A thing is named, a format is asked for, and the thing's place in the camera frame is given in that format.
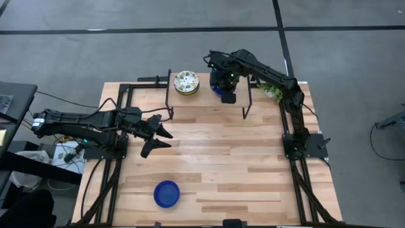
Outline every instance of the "floor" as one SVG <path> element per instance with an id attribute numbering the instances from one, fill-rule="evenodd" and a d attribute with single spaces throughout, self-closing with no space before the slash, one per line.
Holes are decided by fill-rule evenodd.
<path id="1" fill-rule="evenodd" d="M 2 30 L 143 29 L 170 27 L 277 26 L 270 0 L 0 0 L 8 3 Z M 283 25 L 405 25 L 401 0 L 283 0 Z M 207 72 L 202 57 L 210 49 L 250 50 L 285 72 L 277 31 L 132 34 L 5 35 L 0 33 L 0 79 L 37 84 L 39 90 L 97 105 L 104 82 L 193 70 Z M 405 30 L 285 32 L 294 75 L 307 80 L 328 144 L 333 181 L 349 224 L 402 227 L 405 194 L 403 161 L 377 157 L 370 130 L 403 110 Z M 90 109 L 36 95 L 32 111 Z M 395 128 L 374 131 L 376 150 L 405 158 L 405 142 Z M 37 139 L 21 128 L 16 139 Z M 62 224 L 73 213 L 77 188 L 53 192 Z"/>

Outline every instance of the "decorated plate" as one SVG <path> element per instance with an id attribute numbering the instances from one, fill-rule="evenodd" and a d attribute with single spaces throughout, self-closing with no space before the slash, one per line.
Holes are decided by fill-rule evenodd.
<path id="1" fill-rule="evenodd" d="M 177 92 L 183 95 L 191 95 L 197 92 L 200 81 L 196 73 L 185 70 L 175 76 L 173 83 Z"/>

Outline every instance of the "black desk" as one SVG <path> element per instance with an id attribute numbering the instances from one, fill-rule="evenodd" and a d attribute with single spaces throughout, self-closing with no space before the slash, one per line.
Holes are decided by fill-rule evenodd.
<path id="1" fill-rule="evenodd" d="M 0 123 L 0 126 L 7 129 L 3 146 L 0 146 L 0 170 L 9 173 L 18 171 L 72 184 L 80 184 L 82 178 L 80 174 L 7 151 L 18 127 L 28 112 L 31 102 L 34 100 L 36 90 L 36 85 L 0 82 L 0 94 L 13 95 L 13 100 L 6 114 L 16 120 L 16 123 Z M 7 180 L 0 180 L 0 191 L 6 183 Z"/>

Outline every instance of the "blue bowl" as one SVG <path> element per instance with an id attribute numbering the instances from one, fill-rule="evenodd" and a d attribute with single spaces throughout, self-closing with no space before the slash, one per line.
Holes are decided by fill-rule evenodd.
<path id="1" fill-rule="evenodd" d="M 162 208 L 174 206 L 180 197 L 180 190 L 171 180 L 160 182 L 153 192 L 154 201 Z"/>

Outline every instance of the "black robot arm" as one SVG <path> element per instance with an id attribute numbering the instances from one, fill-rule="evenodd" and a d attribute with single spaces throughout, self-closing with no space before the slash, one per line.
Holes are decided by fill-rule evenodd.
<path id="1" fill-rule="evenodd" d="M 310 134 L 304 126 L 304 116 L 302 115 L 302 104 L 304 103 L 304 93 L 301 91 L 296 78 L 286 77 L 284 74 L 260 63 L 256 57 L 240 49 L 234 53 L 227 54 L 219 51 L 210 51 L 209 55 L 204 57 L 208 67 L 218 72 L 215 82 L 223 89 L 226 97 L 236 99 L 233 91 L 239 82 L 239 77 L 253 75 L 279 88 L 283 93 L 283 105 L 285 111 L 291 114 L 294 135 L 292 145 L 294 151 L 300 155 L 306 151 L 309 143 Z M 228 100 L 226 103 L 234 103 L 234 100 Z M 290 159 L 296 159 L 300 156 L 290 156 Z"/>
<path id="2" fill-rule="evenodd" d="M 142 120 L 142 112 L 138 107 L 97 111 L 92 114 L 62 113 L 45 109 L 34 113 L 32 131 L 39 138 L 55 134 L 63 134 L 79 139 L 86 139 L 112 152 L 120 150 L 122 133 L 131 134 L 145 140 L 141 156 L 146 158 L 152 149 L 171 147 L 154 135 L 173 138 L 159 122 L 161 115 L 153 115 L 146 121 Z"/>

